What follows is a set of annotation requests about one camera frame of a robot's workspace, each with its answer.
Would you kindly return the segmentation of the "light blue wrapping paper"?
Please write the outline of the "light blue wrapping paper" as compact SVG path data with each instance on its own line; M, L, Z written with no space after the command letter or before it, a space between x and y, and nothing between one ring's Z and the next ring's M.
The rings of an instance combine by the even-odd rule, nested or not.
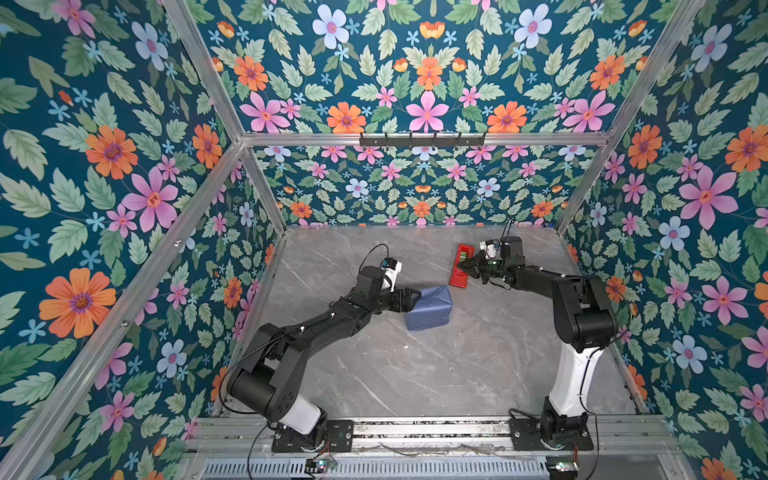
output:
M405 315L409 331L421 331L441 327L450 321L453 309L450 287L441 285L426 288L414 308Z

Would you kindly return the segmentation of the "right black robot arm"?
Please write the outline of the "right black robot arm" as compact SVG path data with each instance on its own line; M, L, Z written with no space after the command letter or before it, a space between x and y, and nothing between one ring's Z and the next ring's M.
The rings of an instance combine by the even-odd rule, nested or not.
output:
M541 413L532 418L539 436L533 446L591 449L588 394L599 359L618 334L605 283L597 276L528 264L522 239L516 236L483 242L475 254L459 254L456 268L484 284L535 293L552 302L561 351L554 385Z

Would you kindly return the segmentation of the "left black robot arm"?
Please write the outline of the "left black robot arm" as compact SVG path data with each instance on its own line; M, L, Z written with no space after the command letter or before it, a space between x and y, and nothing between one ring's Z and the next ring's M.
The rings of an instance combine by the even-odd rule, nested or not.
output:
M420 298L418 290L397 287L387 269L366 266L349 293L325 312L294 325L259 327L230 370L226 392L270 424L282 424L305 437L322 431L327 414L300 394L310 359L359 333L375 315L412 311Z

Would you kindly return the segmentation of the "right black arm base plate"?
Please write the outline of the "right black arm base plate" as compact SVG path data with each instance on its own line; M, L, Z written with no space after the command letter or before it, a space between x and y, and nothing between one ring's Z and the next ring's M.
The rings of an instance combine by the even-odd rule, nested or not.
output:
M588 414L576 417L546 417L544 420L514 418L508 421L516 451L593 451Z

